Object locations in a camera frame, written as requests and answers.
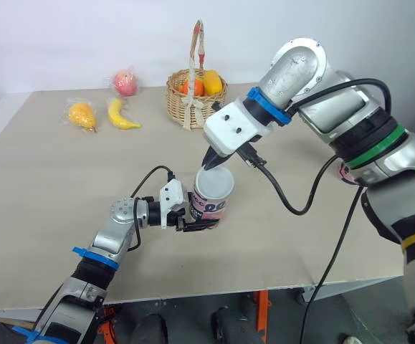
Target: paper cup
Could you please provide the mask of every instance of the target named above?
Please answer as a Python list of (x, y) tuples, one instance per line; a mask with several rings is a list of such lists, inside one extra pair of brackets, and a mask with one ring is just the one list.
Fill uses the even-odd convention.
[(201, 168), (194, 180), (191, 216), (195, 219), (220, 220), (233, 188), (234, 177), (228, 168), (217, 166), (208, 171)]

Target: beige tabletop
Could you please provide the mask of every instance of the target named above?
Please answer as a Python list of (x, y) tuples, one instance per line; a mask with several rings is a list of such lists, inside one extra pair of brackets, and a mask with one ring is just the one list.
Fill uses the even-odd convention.
[[(251, 85), (232, 85), (229, 99)], [(63, 123), (67, 98), (98, 108), (98, 132)], [(154, 166), (166, 164), (191, 188), (208, 147), (200, 130), (166, 115), (165, 89), (142, 89), (123, 113), (142, 123), (118, 130), (106, 116), (107, 90), (35, 92), (0, 135), (0, 309), (41, 307), (72, 274), (106, 220)], [(255, 147), (291, 202), (302, 207), (317, 170), (333, 152), (299, 118)], [(315, 284), (338, 240), (356, 191), (333, 166), (309, 214), (288, 212), (269, 181), (238, 157), (227, 166), (236, 186), (218, 228), (143, 231), (109, 288), (108, 302), (262, 290)], [(166, 174), (140, 196), (157, 195)], [(358, 207), (327, 282), (401, 274), (400, 247), (380, 238)]]

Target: shoe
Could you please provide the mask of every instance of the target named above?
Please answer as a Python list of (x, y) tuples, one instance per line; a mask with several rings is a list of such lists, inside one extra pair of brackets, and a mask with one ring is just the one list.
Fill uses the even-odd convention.
[(343, 344), (362, 344), (362, 342), (357, 337), (347, 337)]

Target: blue band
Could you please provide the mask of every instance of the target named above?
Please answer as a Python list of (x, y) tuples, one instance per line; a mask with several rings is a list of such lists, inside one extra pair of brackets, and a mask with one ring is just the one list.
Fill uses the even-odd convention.
[(87, 249), (81, 249), (79, 247), (74, 247), (73, 252), (78, 253), (80, 257), (86, 257), (92, 260), (95, 260), (96, 262), (103, 263), (105, 265), (108, 265), (109, 267), (118, 270), (118, 267), (120, 266), (117, 262), (114, 260), (108, 259), (107, 257), (101, 256), (100, 254), (90, 252)]
[(30, 331), (30, 330), (27, 330), (26, 328), (21, 328), (19, 326), (14, 326), (12, 330), (14, 332), (20, 333), (21, 335), (25, 335), (27, 337), (27, 343), (33, 343), (35, 340), (46, 340), (47, 342), (56, 343), (56, 344), (69, 344), (65, 340), (40, 335), (40, 332)]
[(286, 125), (290, 123), (292, 120), (290, 117), (287, 116), (284, 110), (279, 110), (273, 104), (271, 104), (265, 97), (261, 95), (259, 92), (258, 87), (253, 87), (249, 93), (247, 93), (247, 97), (253, 99), (257, 102), (263, 109), (265, 109), (272, 117), (274, 117), (275, 121), (279, 125)]

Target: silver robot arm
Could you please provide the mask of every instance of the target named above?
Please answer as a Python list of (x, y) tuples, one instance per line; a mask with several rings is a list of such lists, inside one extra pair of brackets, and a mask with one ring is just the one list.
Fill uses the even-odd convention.
[[(244, 158), (249, 142), (298, 113), (345, 161), (357, 182), (368, 187), (362, 206), (378, 233), (402, 246), (406, 296), (415, 319), (415, 135), (390, 116), (390, 99), (383, 109), (355, 85), (320, 96), (348, 81), (331, 68), (318, 42), (290, 41), (258, 87), (206, 120), (204, 137), (210, 147), (202, 165), (213, 168), (236, 151)], [(415, 343), (415, 322), (408, 333)]]
[(176, 225), (184, 214), (180, 208), (187, 202), (187, 193), (179, 180), (171, 179), (159, 196), (161, 201), (125, 197), (113, 203), (110, 217), (89, 247), (73, 249), (82, 257), (80, 263), (48, 301), (32, 330), (14, 330), (27, 336), (28, 343), (92, 343), (108, 285), (129, 251), (135, 225), (166, 228)]

